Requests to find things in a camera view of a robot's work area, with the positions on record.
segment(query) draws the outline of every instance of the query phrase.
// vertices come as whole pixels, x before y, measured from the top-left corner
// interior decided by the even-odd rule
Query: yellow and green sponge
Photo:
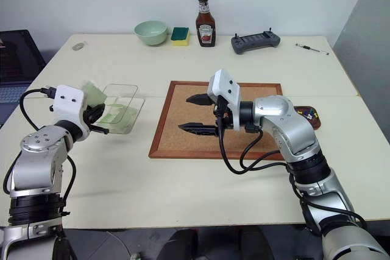
[[[173,46],[188,46],[190,30],[187,27],[174,27],[171,36]]]

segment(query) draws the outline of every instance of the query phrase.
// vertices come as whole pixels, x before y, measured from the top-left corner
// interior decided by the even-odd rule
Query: remote controller
[[[239,37],[237,34],[232,38],[232,46],[237,54],[242,54],[244,51],[251,49],[259,49],[265,46],[277,47],[280,43],[280,38],[269,31],[256,33],[245,37]]]

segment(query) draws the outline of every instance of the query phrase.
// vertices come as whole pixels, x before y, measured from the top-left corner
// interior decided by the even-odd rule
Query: screwdriver
[[[322,51],[322,50],[317,50],[317,49],[314,49],[314,48],[306,46],[306,45],[302,45],[302,44],[296,43],[295,46],[298,46],[298,47],[301,47],[301,48],[304,48],[304,49],[308,49],[308,50],[313,50],[313,51],[316,51],[318,53],[323,53],[323,54],[329,55],[329,52],[325,52],[325,51]]]

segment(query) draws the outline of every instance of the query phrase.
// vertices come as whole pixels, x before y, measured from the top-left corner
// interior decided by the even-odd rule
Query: white table
[[[242,176],[220,160],[149,159],[147,154],[170,80],[206,81],[224,67],[237,82],[280,82],[296,105],[312,105],[322,126],[316,131],[329,165],[336,171],[355,210],[366,219],[387,219],[390,146],[362,99],[331,53],[295,47],[303,43],[331,51],[323,37],[284,37],[278,49],[235,55],[230,38],[215,48],[142,45],[133,35],[74,35],[31,88],[61,83],[81,86],[91,79],[137,84],[145,104],[128,135],[98,133],[77,143],[71,156],[77,177],[64,218],[67,228],[135,228],[303,222],[284,168]],[[80,51],[71,47],[86,42]],[[51,122],[48,99],[28,99],[38,125]],[[17,109],[0,130],[0,176],[32,132]],[[71,172],[64,163],[63,189]],[[10,200],[0,195],[0,225],[7,225]]]

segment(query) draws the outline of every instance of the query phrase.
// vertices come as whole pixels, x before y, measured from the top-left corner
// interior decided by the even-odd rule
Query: cork board
[[[242,100],[254,100],[257,97],[282,94],[279,83],[239,83]],[[187,122],[201,122],[215,125],[213,106],[199,106],[186,102],[193,94],[207,92],[208,82],[171,81],[165,104],[157,125],[156,133],[149,152],[150,158],[222,158],[218,138],[199,136],[185,132],[178,125]],[[238,159],[245,147],[258,134],[246,133],[244,129],[236,132],[225,131],[224,144],[228,158]],[[255,160],[266,152],[278,149],[268,133],[246,155],[245,159]],[[281,154],[275,154],[269,160],[282,160]]]

